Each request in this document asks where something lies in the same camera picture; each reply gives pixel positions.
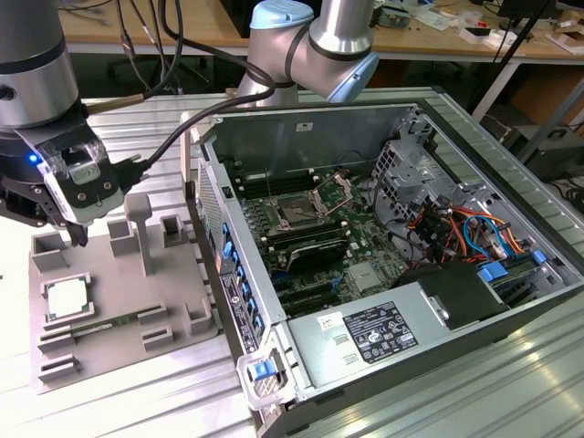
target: electronic component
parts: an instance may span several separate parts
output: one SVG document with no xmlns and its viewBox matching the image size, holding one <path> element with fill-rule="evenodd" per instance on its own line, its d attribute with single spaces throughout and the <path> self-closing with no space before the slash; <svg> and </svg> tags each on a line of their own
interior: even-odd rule
<svg viewBox="0 0 584 438">
<path fill-rule="evenodd" d="M 322 199 L 322 192 L 328 187 L 330 182 L 335 182 L 342 188 L 342 192 L 338 200 L 331 202 L 332 205 L 326 205 Z M 353 193 L 350 189 L 350 183 L 337 172 L 328 177 L 319 187 L 311 192 L 311 199 L 317 211 L 323 215 L 328 216 L 337 211 L 343 205 L 350 203 L 353 200 Z"/>
<path fill-rule="evenodd" d="M 274 424 L 287 418 L 293 422 L 290 412 L 318 409 L 313 401 L 320 395 L 356 379 L 363 387 L 369 379 L 375 387 L 386 385 L 395 364 L 412 373 L 413 367 L 428 370 L 444 363 L 444 355 L 455 359 L 501 339 L 548 308 L 540 305 L 542 297 L 546 304 L 557 304 L 565 296 L 560 291 L 568 294 L 584 285 L 574 260 L 557 245 L 559 237 L 546 237 L 541 222 L 516 208 L 524 208 L 515 202 L 519 195 L 493 183 L 494 171 L 480 172 L 485 166 L 475 162 L 472 146 L 458 137 L 441 137 L 455 134 L 448 122 L 425 112 L 422 104 L 398 102 L 365 104 L 365 109 L 229 114 L 213 126 L 204 144 L 210 160 L 199 159 L 197 207 L 203 210 L 205 229 L 217 230 L 217 247 L 226 241 L 220 227 L 228 221 L 246 273 L 236 285 L 238 297 L 247 300 L 236 300 L 245 305 L 244 323 L 237 314 L 226 317 L 237 330 L 238 340 L 233 335 L 231 340 L 246 352 L 238 373 L 255 391 L 248 400 L 263 418 L 274 415 Z M 384 119 L 387 125 L 380 123 Z M 310 123 L 312 128 L 305 127 Z M 424 144 L 433 126 L 431 154 Z M 282 157 L 273 153 L 280 143 L 267 135 L 277 131 L 286 133 L 290 146 Z M 366 141 L 370 135 L 374 142 Z M 327 143 L 329 136 L 335 141 Z M 249 147 L 239 148 L 235 139 L 245 139 Z M 492 144 L 490 137 L 484 141 Z M 265 156 L 256 153 L 263 144 Z M 339 148 L 355 148 L 363 161 L 343 163 L 339 171 Z M 473 153 L 461 156 L 464 148 Z M 214 154 L 235 152 L 242 163 L 237 175 L 214 162 Z M 363 158 L 376 153 L 375 163 Z M 489 160 L 497 156 L 490 147 Z M 500 160 L 506 156 L 501 153 Z M 266 192 L 269 183 L 269 195 L 252 198 L 232 189 L 236 199 L 226 201 L 222 188 L 232 187 L 235 178 L 246 181 L 243 169 L 262 175 L 256 180 Z M 270 169 L 268 180 L 265 169 Z M 460 172 L 466 176 L 453 177 Z M 521 169 L 514 172 L 523 175 Z M 316 190 L 318 197 L 314 188 L 285 183 L 290 175 L 307 174 L 327 182 Z M 549 201 L 556 208 L 558 203 Z M 215 259 L 223 261 L 220 254 Z M 481 271 L 488 273 L 487 281 Z M 218 294 L 219 311 L 221 300 L 229 304 L 232 297 L 231 292 Z M 242 372 L 275 358 L 284 365 L 277 379 L 256 384 Z M 296 364 L 308 372 L 309 389 L 298 385 Z M 275 401 L 274 391 L 283 398 Z M 297 403 L 294 411 L 286 411 L 289 402 Z M 274 405 L 281 414 L 273 413 Z"/>
<path fill-rule="evenodd" d="M 359 292 L 381 286 L 381 280 L 369 262 L 351 266 L 349 274 Z"/>
<path fill-rule="evenodd" d="M 279 199 L 277 209 L 280 212 L 280 217 L 285 219 L 288 224 L 318 220 L 312 203 L 304 194 Z"/>
</svg>

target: silver robot arm segment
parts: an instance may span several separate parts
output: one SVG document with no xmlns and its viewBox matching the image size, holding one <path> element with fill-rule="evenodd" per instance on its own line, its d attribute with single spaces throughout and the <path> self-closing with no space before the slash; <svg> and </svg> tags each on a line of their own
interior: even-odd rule
<svg viewBox="0 0 584 438">
<path fill-rule="evenodd" d="M 379 57 L 371 52 L 374 0 L 324 0 L 321 14 L 292 0 L 265 0 L 255 7 L 248 60 L 276 82 L 276 93 L 253 104 L 298 102 L 297 84 L 329 102 L 354 100 L 369 82 Z M 246 72 L 238 96 L 264 91 L 261 78 Z"/>
<path fill-rule="evenodd" d="M 78 99 L 56 0 L 0 0 L 0 129 L 57 119 Z"/>
<path fill-rule="evenodd" d="M 123 203 L 116 165 L 86 122 L 57 0 L 0 0 L 0 215 L 67 228 Z"/>
</svg>

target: warning label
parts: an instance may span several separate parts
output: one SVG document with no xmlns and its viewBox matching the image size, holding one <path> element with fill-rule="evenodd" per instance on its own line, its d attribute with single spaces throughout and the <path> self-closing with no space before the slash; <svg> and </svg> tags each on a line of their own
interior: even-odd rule
<svg viewBox="0 0 584 438">
<path fill-rule="evenodd" d="M 374 363 L 418 345 L 393 301 L 343 318 L 363 360 Z"/>
</svg>

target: cable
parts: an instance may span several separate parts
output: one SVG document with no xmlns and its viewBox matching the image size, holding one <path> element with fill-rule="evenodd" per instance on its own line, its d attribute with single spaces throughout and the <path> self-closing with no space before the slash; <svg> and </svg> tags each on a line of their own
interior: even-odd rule
<svg viewBox="0 0 584 438">
<path fill-rule="evenodd" d="M 88 5 L 88 6 L 63 6 L 63 7 L 60 7 L 58 10 L 59 11 L 84 11 L 86 9 L 93 9 L 94 7 L 105 6 L 105 5 L 108 5 L 114 1 L 115 0 L 106 0 L 105 2 L 96 3 L 95 5 Z"/>
<path fill-rule="evenodd" d="M 457 213 L 463 214 L 465 216 L 477 216 L 477 215 L 482 215 L 484 217 L 487 217 L 489 219 L 491 219 L 492 221 L 497 222 L 498 224 L 505 224 L 505 221 L 503 219 L 499 219 L 498 217 L 495 217 L 489 213 L 486 212 L 482 212 L 482 213 L 478 213 L 475 212 L 473 210 L 470 210 L 468 208 L 463 208 L 463 207 L 458 207 L 454 209 Z M 513 237 L 513 233 L 511 232 L 511 228 L 507 228 L 507 234 L 509 235 L 509 240 L 508 243 L 509 245 L 513 248 L 513 250 L 517 253 L 517 254 L 524 254 L 525 251 L 521 248 L 521 246 L 519 246 L 519 244 L 516 242 L 516 239 Z"/>
<path fill-rule="evenodd" d="M 501 53 L 501 50 L 503 49 L 503 46 L 505 45 L 507 35 L 509 34 L 509 30 L 511 30 L 511 23 L 512 23 L 512 21 L 509 20 L 509 22 L 507 24 L 507 29 L 505 29 L 505 34 L 503 35 L 503 41 L 501 41 L 501 44 L 499 45 L 499 49 L 496 51 L 496 54 L 495 54 L 495 57 L 493 58 L 492 64 L 495 64 L 497 58 L 499 57 L 499 54 Z"/>
<path fill-rule="evenodd" d="M 486 81 L 486 83 L 482 87 L 479 85 L 479 87 L 476 89 L 476 93 L 473 95 L 468 107 L 466 108 L 466 111 L 469 114 L 473 114 L 475 112 L 476 107 L 478 107 L 479 103 L 481 103 L 481 101 L 483 100 L 483 96 L 488 92 L 488 90 L 491 88 L 493 83 L 499 77 L 499 75 L 501 74 L 503 69 L 509 63 L 511 58 L 515 55 L 515 53 L 517 52 L 517 50 L 519 49 L 519 47 L 521 46 L 523 41 L 529 35 L 529 32 L 531 31 L 531 29 L 533 29 L 533 26 L 536 25 L 537 20 L 541 17 L 541 15 L 544 13 L 544 11 L 546 10 L 546 8 L 549 6 L 549 4 L 551 2 L 552 2 L 552 0 L 542 0 L 541 1 L 536 12 L 529 18 L 529 20 L 527 21 L 527 24 L 523 27 L 521 32 L 519 32 L 519 35 L 517 36 L 516 40 L 511 45 L 511 47 L 507 50 L 503 59 L 501 59 L 501 61 L 496 64 L 496 70 L 493 73 L 492 77 L 488 81 Z"/>
<path fill-rule="evenodd" d="M 150 13 L 151 13 L 151 19 L 152 22 L 154 24 L 154 30 L 155 30 L 155 34 L 153 35 L 148 24 L 146 23 L 146 20 L 144 19 L 144 16 L 142 15 L 140 9 L 138 8 L 138 6 L 136 5 L 136 1 L 135 0 L 130 0 L 130 4 L 132 9 L 134 10 L 134 13 L 136 14 L 136 16 L 138 17 L 138 20 L 140 21 L 140 24 L 142 26 L 142 29 L 144 30 L 144 33 L 146 34 L 146 37 L 148 37 L 148 39 L 152 42 L 152 44 L 156 47 L 156 51 L 158 52 L 160 58 L 161 58 L 161 80 L 164 78 L 164 76 L 166 76 L 166 68 L 170 67 L 168 61 L 166 60 L 166 58 L 164 57 L 164 49 L 162 47 L 162 39 L 161 39 L 161 32 L 160 32 L 160 28 L 158 26 L 158 17 L 156 16 L 156 8 L 154 7 L 154 3 L 152 2 L 152 0 L 148 1 L 148 6 L 150 8 Z M 181 87 L 180 82 L 178 81 L 178 79 L 175 77 L 179 88 Z"/>
<path fill-rule="evenodd" d="M 166 76 L 166 68 L 170 68 L 170 64 L 166 60 L 166 56 L 164 55 L 164 47 L 162 45 L 162 37 L 161 37 L 161 29 L 158 26 L 158 17 L 156 16 L 156 7 L 154 6 L 153 0 L 148 0 L 148 7 L 150 8 L 150 15 L 152 22 L 154 24 L 154 37 L 155 37 L 155 46 L 158 48 L 158 53 L 161 55 L 162 61 L 162 69 L 161 69 L 161 80 Z M 182 94 L 183 87 L 181 86 L 181 82 L 175 76 L 174 79 L 176 80 L 176 85 L 179 88 L 180 92 L 178 94 Z"/>
<path fill-rule="evenodd" d="M 259 100 L 267 99 L 267 98 L 271 97 L 274 94 L 274 92 L 276 91 L 276 83 L 274 82 L 274 80 L 267 73 L 265 73 L 265 71 L 263 69 L 259 68 L 258 66 L 254 65 L 250 62 L 247 62 L 246 60 L 240 59 L 239 57 L 235 57 L 235 56 L 233 56 L 227 52 L 224 52 L 223 50 L 220 50 L 218 48 L 209 47 L 205 44 L 197 43 L 197 42 L 192 41 L 190 39 L 184 38 L 184 35 L 183 35 L 183 13 L 180 9 L 180 1 L 179 0 L 175 0 L 175 1 L 177 3 L 177 16 L 180 17 L 180 19 L 179 19 L 179 33 L 178 34 L 176 34 L 172 29 L 170 29 L 170 27 L 168 25 L 168 21 L 166 19 L 166 11 L 165 11 L 166 0 L 159 1 L 159 9 L 160 9 L 159 15 L 160 15 L 161 23 L 162 23 L 162 29 L 164 29 L 164 32 L 166 32 L 166 34 L 169 37 L 171 37 L 172 39 L 174 39 L 178 43 L 177 47 L 180 46 L 181 50 L 182 50 L 183 44 L 185 44 L 187 47 L 192 47 L 192 48 L 195 48 L 198 50 L 202 50 L 203 52 L 210 53 L 210 54 L 215 55 L 217 57 L 220 57 L 221 59 L 224 59 L 228 62 L 233 62 L 234 64 L 237 64 L 238 66 L 244 67 L 244 68 L 252 71 L 253 73 L 255 73 L 257 76 L 259 76 L 267 84 L 267 89 L 265 91 L 262 91 L 261 93 L 257 93 L 257 94 L 252 95 L 252 96 L 241 96 L 241 97 L 226 100 L 224 102 L 219 102 L 210 108 L 202 110 L 198 114 L 192 116 L 187 121 L 181 123 L 174 130 L 174 132 L 164 141 L 164 143 L 146 161 L 146 169 L 150 169 L 152 167 L 152 165 L 155 162 L 157 162 L 166 151 L 169 150 L 169 148 L 174 144 L 174 142 L 177 141 L 181 137 L 181 135 L 183 135 L 186 131 L 188 131 L 194 124 L 196 124 L 200 120 L 203 120 L 206 117 L 212 116 L 213 114 L 216 114 L 217 112 L 219 112 L 221 110 L 226 110 L 228 108 L 236 107 L 239 105 L 245 105 L 247 103 L 253 103 L 253 102 L 257 102 Z M 175 64 L 177 63 L 179 58 L 180 58 L 180 55 L 174 58 L 174 61 L 172 62 L 172 66 L 171 66 L 172 71 L 169 71 L 169 74 L 174 74 L 174 69 L 176 69 Z M 154 89 L 152 89 L 150 91 L 151 94 L 153 92 L 153 94 L 152 94 L 153 96 L 156 95 L 156 93 L 161 89 L 160 85 L 161 84 L 159 84 L 157 87 L 155 87 Z"/>
<path fill-rule="evenodd" d="M 464 243 L 463 235 L 461 235 L 460 230 L 458 229 L 458 225 L 456 224 L 452 216 L 450 216 L 450 223 L 453 226 L 453 231 L 456 234 L 456 237 L 458 237 L 460 246 L 463 248 L 463 256 L 467 256 L 468 253 L 466 252 L 466 244 Z"/>
<path fill-rule="evenodd" d="M 119 98 L 114 100 L 107 100 L 105 102 L 95 103 L 93 105 L 87 106 L 87 113 L 89 116 L 94 114 L 100 114 L 101 112 L 118 110 L 121 108 L 126 108 L 131 105 L 136 105 L 142 103 L 151 97 L 160 94 L 163 91 L 171 79 L 174 77 L 176 69 L 179 67 L 181 62 L 181 54 L 183 53 L 183 40 L 184 40 L 184 26 L 183 26 L 183 11 L 181 9 L 181 1 L 174 0 L 176 6 L 176 21 L 178 22 L 179 31 L 176 35 L 176 48 L 174 51 L 174 59 L 172 60 L 171 66 L 166 72 L 166 76 L 160 81 L 158 85 L 150 90 L 146 90 L 142 94 L 134 94 L 132 96 L 127 96 L 125 98 Z M 166 0 L 158 1 L 158 13 L 161 20 L 166 23 Z"/>
<path fill-rule="evenodd" d="M 357 155 L 359 158 L 361 158 L 365 162 L 372 162 L 373 160 L 375 160 L 374 158 L 373 159 L 369 159 L 369 158 L 365 157 L 365 155 L 363 155 L 361 152 L 353 149 L 351 151 L 344 151 L 343 153 L 340 154 L 339 158 L 337 159 L 336 167 L 339 167 L 340 166 L 340 162 L 342 162 L 343 159 L 347 158 L 352 153 L 354 153 L 355 155 Z"/>
<path fill-rule="evenodd" d="M 124 52 L 126 52 L 126 56 L 130 62 L 132 69 L 136 77 L 140 80 L 140 82 L 146 87 L 146 89 L 150 89 L 150 85 L 148 82 L 144 80 L 142 74 L 138 70 L 138 66 L 134 62 L 134 58 L 136 57 L 136 52 L 134 51 L 134 45 L 131 43 L 130 35 L 128 34 L 128 30 L 126 29 L 126 23 L 124 22 L 124 14 L 121 10 L 121 0 L 116 0 L 116 12 L 118 13 L 118 21 L 120 22 L 120 37 L 121 37 L 121 44 L 124 47 Z"/>
<path fill-rule="evenodd" d="M 497 10 L 497 11 L 494 11 L 494 10 L 493 10 L 493 9 L 491 9 L 490 7 L 487 7 L 487 5 L 488 5 L 487 3 L 483 4 L 483 8 L 484 8 L 484 9 L 486 9 L 487 11 L 489 11 L 489 12 L 491 12 L 491 13 L 493 13 L 493 14 L 497 15 L 497 13 L 498 13 L 499 11 L 498 11 L 498 10 Z"/>
<path fill-rule="evenodd" d="M 409 239 L 407 237 L 404 237 L 402 235 L 397 235 L 393 232 L 388 232 L 387 234 L 388 240 L 391 240 L 393 237 L 397 237 L 398 239 L 402 240 L 403 242 L 406 242 L 408 244 L 410 244 L 411 246 L 413 246 L 414 248 L 419 249 L 420 251 L 424 251 L 423 246 L 415 243 L 412 239 Z"/>
<path fill-rule="evenodd" d="M 464 221 L 464 226 L 463 226 L 463 232 L 464 232 L 464 238 L 466 239 L 466 242 L 469 244 L 469 246 L 471 248 L 473 248 L 474 250 L 478 251 L 479 253 L 481 253 L 483 256 L 486 257 L 487 260 L 491 260 L 491 257 L 489 256 L 489 253 L 487 253 L 483 248 L 481 248 L 479 245 L 475 245 L 471 239 L 471 236 L 469 234 L 468 231 L 468 224 L 470 223 L 470 221 L 473 219 L 474 216 L 469 217 L 466 219 L 466 221 Z"/>
</svg>

